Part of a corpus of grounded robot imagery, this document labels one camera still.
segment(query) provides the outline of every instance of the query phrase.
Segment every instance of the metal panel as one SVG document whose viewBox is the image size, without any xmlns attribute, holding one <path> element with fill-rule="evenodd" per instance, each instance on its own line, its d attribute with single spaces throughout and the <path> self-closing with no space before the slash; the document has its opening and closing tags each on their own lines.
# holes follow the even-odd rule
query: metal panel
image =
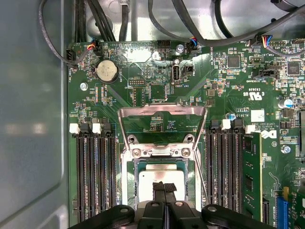
<svg viewBox="0 0 305 229">
<path fill-rule="evenodd" d="M 304 4 L 304 0 L 289 0 L 296 6 Z M 147 0 L 131 0 L 131 12 L 127 40 L 150 41 L 168 39 L 150 22 Z M 121 26 L 121 6 L 117 0 L 100 0 L 105 14 L 111 19 L 113 33 L 119 37 Z M 214 4 L 211 0 L 184 0 L 184 3 L 201 35 L 206 39 L 224 38 L 214 17 Z M 256 30 L 278 19 L 287 12 L 281 11 L 270 0 L 222 0 L 222 16 L 229 31 L 237 36 Z M 191 37 L 180 21 L 171 0 L 154 0 L 153 13 L 158 22 L 168 31 L 183 37 Z M 304 36 L 305 15 L 299 15 L 271 32 L 275 38 L 296 38 Z M 92 22 L 92 14 L 87 7 L 87 25 L 91 35 L 97 36 L 98 29 Z"/>
<path fill-rule="evenodd" d="M 66 73 L 38 27 L 40 0 L 10 0 L 0 9 L 0 227 L 67 228 Z M 60 50 L 63 9 L 71 28 L 71 0 L 45 7 Z"/>
</svg>

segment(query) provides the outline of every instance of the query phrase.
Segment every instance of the mounting screw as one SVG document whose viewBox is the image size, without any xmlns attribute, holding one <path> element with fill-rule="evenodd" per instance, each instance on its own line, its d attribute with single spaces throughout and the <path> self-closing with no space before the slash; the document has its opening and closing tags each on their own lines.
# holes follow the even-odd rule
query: mounting screw
<svg viewBox="0 0 305 229">
<path fill-rule="evenodd" d="M 178 201 L 178 202 L 175 203 L 175 205 L 178 206 L 178 207 L 181 207 L 183 205 L 183 203 Z"/>
<path fill-rule="evenodd" d="M 179 64 L 179 63 L 180 63 L 180 60 L 179 60 L 179 59 L 175 59 L 175 60 L 173 61 L 173 63 L 174 63 L 174 64 Z"/>
<path fill-rule="evenodd" d="M 191 152 L 190 152 L 189 149 L 184 148 L 184 149 L 181 150 L 181 155 L 182 155 L 182 156 L 185 156 L 185 157 L 188 157 L 188 156 L 191 155 Z"/>
<path fill-rule="evenodd" d="M 128 211 L 128 209 L 127 208 L 123 208 L 123 209 L 121 209 L 121 213 L 125 213 L 125 212 L 127 212 Z"/>
<path fill-rule="evenodd" d="M 183 44 L 178 44 L 178 45 L 176 46 L 176 51 L 177 51 L 178 53 L 183 53 L 183 52 L 184 52 L 184 45 L 183 45 Z"/>
<path fill-rule="evenodd" d="M 208 210 L 212 211 L 212 212 L 216 212 L 217 211 L 217 209 L 215 207 L 208 207 Z"/>
<path fill-rule="evenodd" d="M 291 148 L 289 146 L 282 146 L 282 153 L 289 154 L 291 152 Z"/>
<path fill-rule="evenodd" d="M 139 149 L 134 149 L 133 151 L 132 151 L 132 156 L 133 157 L 139 157 L 141 155 L 141 150 L 139 150 Z"/>
<path fill-rule="evenodd" d="M 82 91 L 86 91 L 86 90 L 88 89 L 87 83 L 81 83 L 80 89 L 81 89 Z"/>
</svg>

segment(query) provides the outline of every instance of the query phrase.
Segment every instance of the gray cable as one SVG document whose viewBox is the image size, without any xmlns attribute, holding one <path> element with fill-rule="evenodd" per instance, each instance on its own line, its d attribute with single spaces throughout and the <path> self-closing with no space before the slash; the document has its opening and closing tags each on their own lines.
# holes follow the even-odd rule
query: gray cable
<svg viewBox="0 0 305 229">
<path fill-rule="evenodd" d="M 283 57 L 292 57 L 292 56 L 298 56 L 298 55 L 303 55 L 305 54 L 305 50 L 304 51 L 301 51 L 301 52 L 297 52 L 297 53 L 289 53 L 289 54 L 286 54 L 286 53 L 282 53 L 282 52 L 278 52 L 277 50 L 274 50 L 273 48 L 271 48 L 270 46 L 268 46 L 266 48 L 269 52 L 275 54 L 275 55 L 279 55 L 279 56 L 283 56 Z"/>
<path fill-rule="evenodd" d="M 153 15 L 153 0 L 148 0 L 148 15 L 149 15 L 149 18 L 151 19 L 152 24 L 161 33 L 164 33 L 165 35 L 167 35 L 167 36 L 169 36 L 169 37 L 171 37 L 175 40 L 179 40 L 179 41 L 183 41 L 183 42 L 190 42 L 190 39 L 188 39 L 188 38 L 179 37 L 179 36 L 176 36 L 175 34 L 173 34 L 171 32 L 168 32 L 164 27 L 162 27 L 162 25 L 160 25 L 158 23 L 158 21 L 156 20 L 156 18 Z"/>
<path fill-rule="evenodd" d="M 38 21 L 39 21 L 39 27 L 42 31 L 42 34 L 43 34 L 43 37 L 44 39 L 46 40 L 49 48 L 51 49 L 51 51 L 54 53 L 54 55 L 60 59 L 61 61 L 67 63 L 67 64 L 71 64 L 71 65 L 76 65 L 78 64 L 79 62 L 81 62 L 85 56 L 88 54 L 89 50 L 85 50 L 81 55 L 80 57 L 75 60 L 75 61 L 69 61 L 67 60 L 66 58 L 62 57 L 58 52 L 57 50 L 55 49 L 54 45 L 52 44 L 50 38 L 49 38 L 49 35 L 48 35 L 48 32 L 46 30 L 46 27 L 44 25 L 44 21 L 43 21 L 43 7 L 44 5 L 46 4 L 47 0 L 42 0 L 40 5 L 39 5 L 39 11 L 38 11 Z"/>
<path fill-rule="evenodd" d="M 192 35 L 198 40 L 198 42 L 203 45 L 203 46 L 210 46 L 210 47 L 216 47 L 216 46 L 225 46 L 225 45 L 230 45 L 234 44 L 236 42 L 241 42 L 241 41 L 246 41 L 249 39 L 252 39 L 255 37 L 257 34 L 264 34 L 277 26 L 283 24 L 287 20 L 293 18 L 299 13 L 302 13 L 305 11 L 305 5 L 295 9 L 293 12 L 286 14 L 285 16 L 281 17 L 280 19 L 260 28 L 257 29 L 253 32 L 246 33 L 244 35 L 228 38 L 228 39 L 220 39 L 220 40 L 207 40 L 204 39 L 201 34 L 199 33 L 197 27 L 195 26 L 190 14 L 188 13 L 185 4 L 183 0 L 172 0 L 173 5 L 182 20 L 182 22 L 185 24 L 187 29 L 192 33 Z"/>
</svg>

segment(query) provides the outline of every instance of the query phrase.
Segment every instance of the cable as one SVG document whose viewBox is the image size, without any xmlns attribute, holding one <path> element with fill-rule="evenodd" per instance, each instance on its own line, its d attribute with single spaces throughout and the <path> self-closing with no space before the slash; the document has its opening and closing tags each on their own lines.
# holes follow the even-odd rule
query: cable
<svg viewBox="0 0 305 229">
<path fill-rule="evenodd" d="M 79 57 L 77 60 L 75 60 L 75 61 L 69 61 L 69 60 L 67 60 L 66 58 L 62 57 L 62 56 L 57 52 L 57 50 L 55 49 L 54 45 L 52 44 L 52 42 L 51 42 L 51 40 L 50 40 L 50 38 L 49 38 L 48 32 L 47 32 L 46 27 L 45 27 L 45 24 L 44 24 L 44 20 L 43 20 L 43 7 L 44 7 L 44 5 L 46 4 L 46 2 L 47 2 L 47 0 L 42 0 L 42 1 L 40 2 L 39 9 L 38 9 L 39 27 L 40 27 L 40 29 L 41 29 L 41 31 L 42 31 L 43 37 L 44 37 L 44 39 L 46 40 L 46 42 L 47 42 L 49 48 L 51 49 L 51 51 L 54 53 L 54 55 L 55 55 L 57 58 L 59 58 L 61 61 L 65 62 L 65 63 L 67 63 L 67 64 L 76 65 L 76 64 L 78 64 L 79 62 L 81 62 L 81 61 L 85 58 L 85 56 L 88 54 L 88 52 L 89 52 L 90 50 L 88 50 L 88 49 L 85 50 L 85 51 L 80 55 L 80 57 Z"/>
<path fill-rule="evenodd" d="M 228 31 L 227 27 L 224 24 L 223 17 L 221 15 L 221 0 L 215 0 L 214 12 L 216 17 L 216 22 L 220 31 L 224 34 L 226 38 L 232 38 L 233 35 Z"/>
<path fill-rule="evenodd" d="M 128 26 L 128 19 L 129 19 L 129 9 L 127 5 L 122 5 L 122 25 L 119 34 L 119 41 L 124 42 L 126 41 L 127 35 L 127 26 Z"/>
<path fill-rule="evenodd" d="M 161 33 L 164 33 L 165 35 L 178 40 L 178 41 L 183 41 L 183 42 L 189 42 L 190 39 L 188 38 L 184 38 L 184 37 L 179 37 L 176 36 L 175 34 L 168 32 L 164 27 L 162 27 L 162 25 L 160 25 L 158 23 L 158 21 L 156 20 L 156 18 L 153 15 L 153 0 L 148 0 L 148 15 L 149 18 L 151 19 L 152 24 L 156 27 L 157 30 L 159 30 Z"/>
<path fill-rule="evenodd" d="M 105 42 L 108 42 L 109 41 L 109 37 L 108 37 L 108 35 L 106 33 L 105 27 L 104 27 L 104 25 L 103 25 L 103 23 L 101 21 L 101 18 L 99 16 L 99 14 L 98 14 L 98 12 L 97 12 L 97 10 L 96 10 L 92 0 L 87 0 L 87 3 L 89 5 L 89 8 L 90 8 L 92 14 L 93 14 L 93 17 L 95 19 L 96 25 L 99 28 L 99 31 L 101 33 L 101 36 L 102 36 L 103 40 Z"/>
<path fill-rule="evenodd" d="M 80 42 L 87 42 L 85 0 L 79 0 Z"/>
<path fill-rule="evenodd" d="M 282 57 L 292 57 L 292 56 L 298 56 L 298 55 L 305 54 L 305 50 L 301 51 L 301 52 L 297 52 L 297 53 L 286 54 L 286 53 L 278 52 L 278 51 L 274 50 L 273 48 L 271 48 L 270 46 L 267 47 L 266 50 L 268 50 L 269 52 L 271 52 L 275 55 L 279 55 L 279 56 L 282 56 Z"/>
<path fill-rule="evenodd" d="M 98 14 L 100 16 L 100 19 L 101 19 L 101 21 L 104 25 L 105 30 L 106 30 L 106 34 L 109 37 L 109 41 L 114 42 L 115 41 L 114 34 L 111 30 L 110 24 L 108 22 L 108 19 L 105 15 L 101 5 L 99 4 L 98 0 L 92 0 L 92 3 L 93 3 L 94 7 L 96 8 L 96 11 L 98 12 Z"/>
<path fill-rule="evenodd" d="M 225 45 L 230 45 L 230 44 L 234 44 L 236 42 L 240 42 L 240 41 L 246 41 L 249 39 L 252 39 L 253 37 L 255 37 L 257 34 L 264 34 L 274 28 L 276 28 L 277 26 L 283 24 L 284 22 L 286 22 L 287 20 L 293 18 L 294 16 L 296 16 L 297 14 L 304 12 L 305 11 L 305 5 L 297 8 L 296 10 L 294 10 L 291 13 L 286 14 L 285 16 L 281 17 L 280 19 L 264 26 L 261 27 L 253 32 L 249 32 L 246 33 L 244 35 L 240 35 L 237 37 L 232 37 L 232 38 L 227 38 L 227 39 L 220 39 L 220 40 L 207 40 L 204 39 L 201 34 L 199 33 L 198 29 L 196 28 L 194 22 L 192 21 L 190 14 L 188 13 L 185 4 L 183 2 L 183 0 L 172 0 L 173 5 L 180 17 L 180 19 L 182 20 L 182 22 L 185 24 L 185 26 L 187 27 L 187 29 L 193 34 L 194 37 L 197 38 L 197 40 L 199 41 L 199 43 L 201 45 L 204 46 L 210 46 L 210 47 L 216 47 L 216 46 L 225 46 Z"/>
<path fill-rule="evenodd" d="M 74 14 L 74 42 L 80 42 L 80 0 L 75 0 Z"/>
</svg>

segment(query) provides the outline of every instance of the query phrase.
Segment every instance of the capacitor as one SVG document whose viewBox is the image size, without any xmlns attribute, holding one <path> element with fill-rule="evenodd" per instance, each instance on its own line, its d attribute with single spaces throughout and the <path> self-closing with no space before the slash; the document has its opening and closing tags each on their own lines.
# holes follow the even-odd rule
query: capacitor
<svg viewBox="0 0 305 229">
<path fill-rule="evenodd" d="M 225 115 L 225 118 L 226 118 L 226 119 L 230 119 L 230 121 L 233 121 L 234 119 L 236 119 L 236 115 L 233 114 L 233 113 L 227 113 L 227 114 Z"/>
<path fill-rule="evenodd" d="M 281 109 L 292 108 L 293 102 L 291 99 L 282 99 L 278 102 L 278 107 Z"/>
<path fill-rule="evenodd" d="M 119 68 L 113 61 L 104 60 L 97 64 L 94 69 L 96 74 L 103 83 L 113 83 L 119 77 Z"/>
</svg>

